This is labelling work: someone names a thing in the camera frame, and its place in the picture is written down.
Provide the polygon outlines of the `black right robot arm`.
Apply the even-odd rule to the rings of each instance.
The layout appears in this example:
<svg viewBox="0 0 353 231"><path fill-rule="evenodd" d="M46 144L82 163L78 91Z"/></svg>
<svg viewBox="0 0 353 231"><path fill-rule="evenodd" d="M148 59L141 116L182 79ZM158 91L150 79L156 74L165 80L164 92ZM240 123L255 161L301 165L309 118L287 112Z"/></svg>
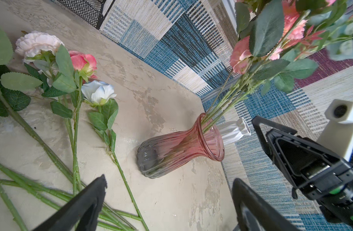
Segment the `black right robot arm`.
<svg viewBox="0 0 353 231"><path fill-rule="evenodd" d="M351 164L315 141L297 135L290 127L260 116L251 121L263 151L292 186L316 201L330 223L353 228L353 168Z"/></svg>

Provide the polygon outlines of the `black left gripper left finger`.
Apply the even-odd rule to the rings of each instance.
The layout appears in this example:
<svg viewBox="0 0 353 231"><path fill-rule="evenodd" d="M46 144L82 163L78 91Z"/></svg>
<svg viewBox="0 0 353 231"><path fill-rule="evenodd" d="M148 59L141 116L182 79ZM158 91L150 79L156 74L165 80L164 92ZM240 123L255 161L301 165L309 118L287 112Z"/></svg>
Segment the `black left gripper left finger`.
<svg viewBox="0 0 353 231"><path fill-rule="evenodd" d="M77 231L95 231L106 189L105 175L101 175L35 230L70 231L77 225Z"/></svg>

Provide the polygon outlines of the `white ribbed ceramic vase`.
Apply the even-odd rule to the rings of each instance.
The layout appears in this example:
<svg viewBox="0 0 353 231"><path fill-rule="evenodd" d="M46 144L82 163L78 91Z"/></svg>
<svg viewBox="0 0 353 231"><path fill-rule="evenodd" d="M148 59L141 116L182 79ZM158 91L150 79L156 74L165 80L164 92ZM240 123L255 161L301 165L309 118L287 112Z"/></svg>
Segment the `white ribbed ceramic vase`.
<svg viewBox="0 0 353 231"><path fill-rule="evenodd" d="M235 143L244 136L251 136L247 121L240 117L237 121L228 121L217 126L224 146Z"/></svg>

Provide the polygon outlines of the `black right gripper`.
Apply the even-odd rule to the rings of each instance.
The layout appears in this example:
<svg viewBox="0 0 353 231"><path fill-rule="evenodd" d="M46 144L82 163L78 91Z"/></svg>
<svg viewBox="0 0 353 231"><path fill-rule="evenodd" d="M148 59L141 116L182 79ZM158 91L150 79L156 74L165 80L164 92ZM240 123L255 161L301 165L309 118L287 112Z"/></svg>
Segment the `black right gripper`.
<svg viewBox="0 0 353 231"><path fill-rule="evenodd" d="M251 123L263 151L271 154L273 163L293 188L308 199L317 200L353 181L353 168L346 160L308 138L294 136L295 129L260 116ZM267 141L261 124L274 128L267 132Z"/></svg>

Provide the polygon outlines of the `eucalyptus and pale flower stem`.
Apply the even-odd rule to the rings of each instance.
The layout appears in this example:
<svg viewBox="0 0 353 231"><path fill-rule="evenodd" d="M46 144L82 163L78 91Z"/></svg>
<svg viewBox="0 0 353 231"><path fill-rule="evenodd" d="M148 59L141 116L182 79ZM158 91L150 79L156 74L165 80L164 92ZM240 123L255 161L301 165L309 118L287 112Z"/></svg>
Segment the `eucalyptus and pale flower stem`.
<svg viewBox="0 0 353 231"><path fill-rule="evenodd" d="M320 14L310 17L309 24L324 33L305 56L325 49L331 60L353 59L353 1L334 1Z"/></svg>

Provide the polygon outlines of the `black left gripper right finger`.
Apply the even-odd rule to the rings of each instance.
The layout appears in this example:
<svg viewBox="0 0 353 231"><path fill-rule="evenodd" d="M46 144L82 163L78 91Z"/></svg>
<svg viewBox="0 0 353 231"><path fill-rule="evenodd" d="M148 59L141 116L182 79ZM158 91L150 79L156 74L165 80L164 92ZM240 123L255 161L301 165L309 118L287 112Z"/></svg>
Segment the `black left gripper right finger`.
<svg viewBox="0 0 353 231"><path fill-rule="evenodd" d="M233 182L232 199L241 231L298 230L239 178Z"/></svg>

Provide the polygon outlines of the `red ribbed glass vase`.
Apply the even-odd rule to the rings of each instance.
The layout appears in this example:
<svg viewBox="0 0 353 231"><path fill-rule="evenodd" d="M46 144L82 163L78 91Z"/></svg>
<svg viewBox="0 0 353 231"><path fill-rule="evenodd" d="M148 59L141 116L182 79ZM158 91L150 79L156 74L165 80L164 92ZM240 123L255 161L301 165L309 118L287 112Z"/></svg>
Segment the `red ribbed glass vase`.
<svg viewBox="0 0 353 231"><path fill-rule="evenodd" d="M179 131L150 138L137 151L137 165L140 172L150 178L162 177L185 165L196 157L206 157L221 162L224 158L224 144L212 120L202 123L205 113L198 116L187 131Z"/></svg>

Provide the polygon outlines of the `pink double rose stem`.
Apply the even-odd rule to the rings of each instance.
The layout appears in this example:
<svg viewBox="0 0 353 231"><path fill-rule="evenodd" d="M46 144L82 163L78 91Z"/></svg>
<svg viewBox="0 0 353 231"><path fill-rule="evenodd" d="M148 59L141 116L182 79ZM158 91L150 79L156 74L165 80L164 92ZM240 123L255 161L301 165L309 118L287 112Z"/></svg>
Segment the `pink double rose stem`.
<svg viewBox="0 0 353 231"><path fill-rule="evenodd" d="M211 106L200 125L209 132L235 104L270 84L288 92L295 79L305 79L318 64L306 57L319 47L323 26L309 25L326 1L244 1L236 3L238 41L230 56L231 73L239 79Z"/></svg>

